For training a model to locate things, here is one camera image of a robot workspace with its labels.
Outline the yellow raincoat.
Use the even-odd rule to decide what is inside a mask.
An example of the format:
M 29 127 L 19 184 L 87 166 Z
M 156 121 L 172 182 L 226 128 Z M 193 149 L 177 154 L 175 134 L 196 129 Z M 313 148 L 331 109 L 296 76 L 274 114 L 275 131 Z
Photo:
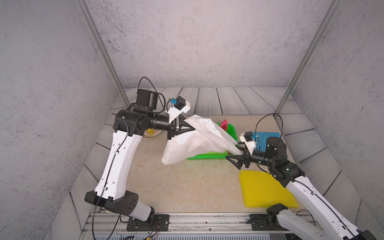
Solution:
M 300 207 L 294 195 L 265 172 L 241 170 L 239 179 L 247 208 L 269 208 L 276 204 L 288 208 Z

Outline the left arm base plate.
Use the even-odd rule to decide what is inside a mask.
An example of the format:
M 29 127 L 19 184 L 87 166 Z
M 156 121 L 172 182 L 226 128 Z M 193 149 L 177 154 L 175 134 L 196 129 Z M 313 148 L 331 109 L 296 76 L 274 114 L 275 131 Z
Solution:
M 128 232 L 167 232 L 169 229 L 170 215 L 154 214 L 147 221 L 141 221 L 130 217 L 128 220 Z

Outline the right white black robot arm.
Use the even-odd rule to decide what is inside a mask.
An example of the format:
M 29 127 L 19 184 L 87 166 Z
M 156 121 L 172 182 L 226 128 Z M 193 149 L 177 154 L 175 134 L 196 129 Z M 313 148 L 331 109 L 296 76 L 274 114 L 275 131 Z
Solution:
M 252 132 L 240 136 L 236 147 L 240 155 L 227 155 L 235 167 L 248 168 L 254 163 L 266 166 L 269 174 L 291 192 L 317 220 L 319 227 L 295 215 L 283 204 L 267 209 L 263 219 L 269 230 L 288 230 L 302 240 L 373 240 L 368 230 L 362 231 L 340 214 L 306 177 L 304 171 L 288 160 L 287 146 L 281 138 L 269 137 L 264 151 L 257 148 L 258 137 Z

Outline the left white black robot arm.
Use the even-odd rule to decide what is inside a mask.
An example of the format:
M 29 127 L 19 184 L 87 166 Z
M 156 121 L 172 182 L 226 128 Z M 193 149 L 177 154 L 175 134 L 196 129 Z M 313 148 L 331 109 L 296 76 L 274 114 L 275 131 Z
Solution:
M 133 156 L 148 129 L 167 132 L 169 140 L 194 131 L 182 115 L 190 108 L 190 103 L 181 96 L 166 101 L 157 90 L 138 88 L 136 101 L 116 114 L 105 169 L 96 188 L 86 193 L 85 202 L 151 224 L 155 210 L 140 202 L 137 193 L 126 189 Z

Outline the pink rabbit raincoat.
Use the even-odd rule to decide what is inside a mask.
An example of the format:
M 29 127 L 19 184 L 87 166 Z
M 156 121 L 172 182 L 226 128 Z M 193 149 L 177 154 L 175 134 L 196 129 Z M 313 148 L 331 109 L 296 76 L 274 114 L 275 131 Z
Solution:
M 229 127 L 229 124 L 228 124 L 228 120 L 224 120 L 222 121 L 219 126 L 224 130 L 224 131 L 227 131 L 228 130 L 228 127 Z

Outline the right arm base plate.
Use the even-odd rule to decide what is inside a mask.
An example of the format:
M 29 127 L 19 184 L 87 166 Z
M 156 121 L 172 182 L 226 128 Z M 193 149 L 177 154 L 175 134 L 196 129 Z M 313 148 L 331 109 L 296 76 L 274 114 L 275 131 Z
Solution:
M 277 220 L 273 222 L 268 214 L 250 214 L 246 224 L 250 224 L 253 231 L 288 231 L 281 227 Z

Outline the white raincoat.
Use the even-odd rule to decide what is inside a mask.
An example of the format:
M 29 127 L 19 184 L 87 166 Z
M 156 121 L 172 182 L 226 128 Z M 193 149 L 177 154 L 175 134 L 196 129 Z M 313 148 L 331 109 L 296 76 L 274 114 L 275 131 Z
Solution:
M 162 156 L 162 163 L 165 166 L 208 152 L 227 151 L 235 155 L 242 154 L 236 147 L 238 142 L 211 119 L 193 115 L 185 122 L 194 130 L 174 136 L 167 141 Z

